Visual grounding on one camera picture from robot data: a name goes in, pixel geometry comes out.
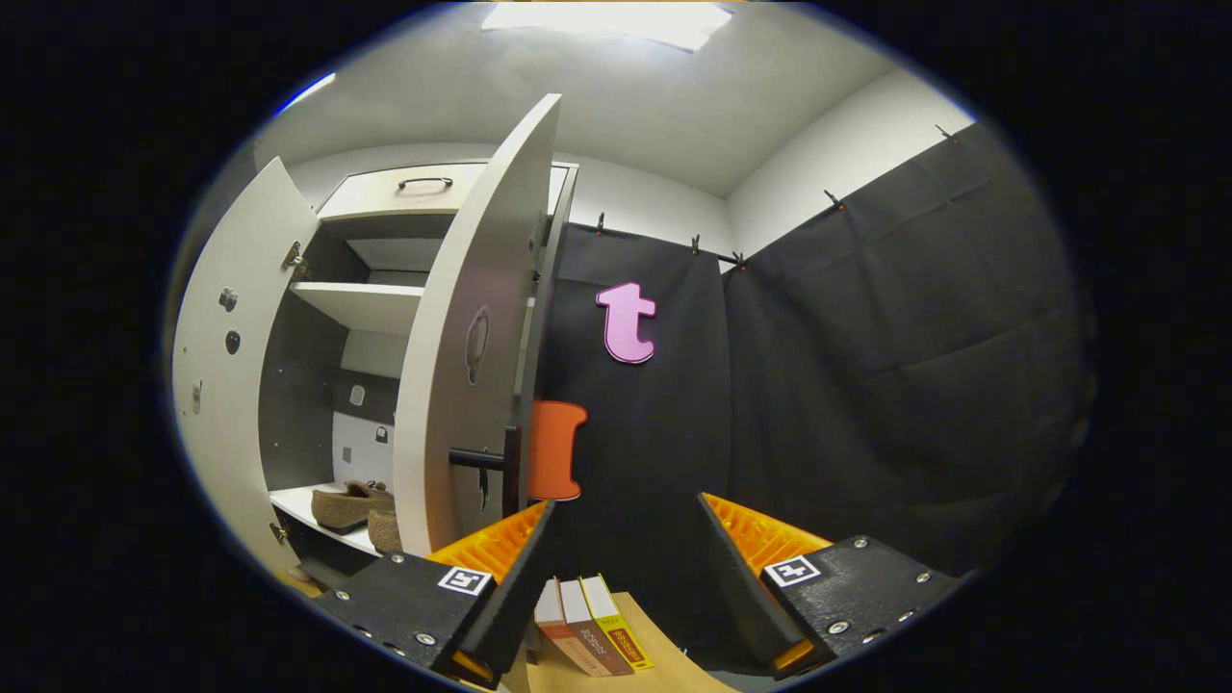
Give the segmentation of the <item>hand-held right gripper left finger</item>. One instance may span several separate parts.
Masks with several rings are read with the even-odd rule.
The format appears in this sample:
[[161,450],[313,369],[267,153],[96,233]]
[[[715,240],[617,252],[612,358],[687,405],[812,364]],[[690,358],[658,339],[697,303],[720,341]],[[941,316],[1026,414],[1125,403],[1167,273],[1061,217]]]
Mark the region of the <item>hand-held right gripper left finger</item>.
[[431,556],[388,552],[313,602],[411,668],[494,689],[553,575],[554,513],[538,501]]

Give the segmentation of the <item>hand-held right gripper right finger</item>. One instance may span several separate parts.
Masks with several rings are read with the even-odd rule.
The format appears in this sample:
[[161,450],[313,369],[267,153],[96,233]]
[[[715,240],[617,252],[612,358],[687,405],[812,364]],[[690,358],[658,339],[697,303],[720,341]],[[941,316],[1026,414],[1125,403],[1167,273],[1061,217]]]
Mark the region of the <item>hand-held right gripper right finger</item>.
[[867,534],[832,541],[712,493],[696,503],[736,634],[774,679],[857,657],[963,586]]

